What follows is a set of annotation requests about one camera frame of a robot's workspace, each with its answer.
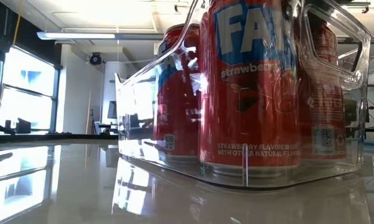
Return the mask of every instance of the window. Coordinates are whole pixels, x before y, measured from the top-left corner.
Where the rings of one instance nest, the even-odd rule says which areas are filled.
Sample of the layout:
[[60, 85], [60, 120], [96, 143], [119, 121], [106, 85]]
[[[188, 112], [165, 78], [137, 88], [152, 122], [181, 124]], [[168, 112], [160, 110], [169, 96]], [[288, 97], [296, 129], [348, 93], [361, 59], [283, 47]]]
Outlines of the window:
[[3, 82], [7, 85], [52, 96], [54, 76], [53, 66], [21, 50], [11, 48], [6, 54]]
[[19, 90], [4, 89], [0, 109], [0, 125], [6, 120], [22, 118], [31, 122], [33, 129], [50, 129], [52, 100], [46, 96], [34, 96]]
[[33, 131], [54, 129], [57, 74], [52, 65], [11, 48], [2, 73], [0, 125], [10, 120], [11, 127], [15, 128], [14, 124], [21, 118], [31, 122]]

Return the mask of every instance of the security camera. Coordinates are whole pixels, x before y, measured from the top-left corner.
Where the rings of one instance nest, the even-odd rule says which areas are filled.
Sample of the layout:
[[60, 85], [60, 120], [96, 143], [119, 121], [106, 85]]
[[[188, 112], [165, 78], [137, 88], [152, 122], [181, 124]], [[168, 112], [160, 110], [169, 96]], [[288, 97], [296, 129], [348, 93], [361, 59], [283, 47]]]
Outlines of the security camera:
[[90, 57], [90, 64], [92, 65], [102, 64], [102, 58], [99, 52], [93, 52], [93, 55]]

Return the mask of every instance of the monitor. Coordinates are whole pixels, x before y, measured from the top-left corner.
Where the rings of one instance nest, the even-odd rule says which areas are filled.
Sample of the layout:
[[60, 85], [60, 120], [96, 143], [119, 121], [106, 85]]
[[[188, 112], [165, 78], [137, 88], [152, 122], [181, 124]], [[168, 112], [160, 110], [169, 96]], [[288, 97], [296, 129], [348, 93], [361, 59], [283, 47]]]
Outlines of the monitor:
[[110, 108], [108, 110], [108, 118], [109, 119], [118, 119], [118, 115], [116, 114], [116, 101], [110, 102]]

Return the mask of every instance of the fanta logo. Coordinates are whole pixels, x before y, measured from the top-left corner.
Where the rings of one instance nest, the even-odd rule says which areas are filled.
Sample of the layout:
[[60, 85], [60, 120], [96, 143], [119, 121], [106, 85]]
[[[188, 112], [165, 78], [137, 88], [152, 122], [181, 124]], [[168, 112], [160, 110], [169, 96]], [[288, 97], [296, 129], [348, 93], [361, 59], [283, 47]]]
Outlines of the fanta logo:
[[173, 55], [166, 57], [157, 69], [159, 74], [158, 90], [160, 90], [163, 84], [168, 81], [170, 76], [177, 71], [177, 66], [175, 64]]
[[160, 46], [159, 46], [159, 48], [158, 48], [158, 54], [159, 54], [159, 56], [161, 56], [162, 54], [164, 54], [164, 52], [166, 52], [169, 48], [167, 47], [167, 43], [168, 43], [168, 41], [167, 40], [164, 40], [161, 44], [160, 44]]
[[221, 9], [214, 16], [218, 56], [229, 65], [279, 60], [279, 52], [290, 44], [281, 11], [241, 3]]

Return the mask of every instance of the can top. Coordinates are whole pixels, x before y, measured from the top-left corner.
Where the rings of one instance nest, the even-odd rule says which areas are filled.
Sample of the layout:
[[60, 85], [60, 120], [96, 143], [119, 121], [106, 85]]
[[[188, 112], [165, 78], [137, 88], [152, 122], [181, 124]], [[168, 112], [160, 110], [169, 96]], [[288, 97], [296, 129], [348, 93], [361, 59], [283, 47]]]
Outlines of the can top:
[[[174, 29], [177, 29], [177, 28], [180, 28], [180, 27], [184, 27], [185, 26], [185, 24], [177, 24], [177, 25], [174, 25], [174, 26], [171, 26], [171, 27], [169, 27], [166, 31], [165, 31], [165, 35], [168, 33], [168, 32], [170, 32], [170, 31], [172, 31], [172, 30], [174, 30]], [[199, 24], [191, 24], [190, 26], [199, 26]]]

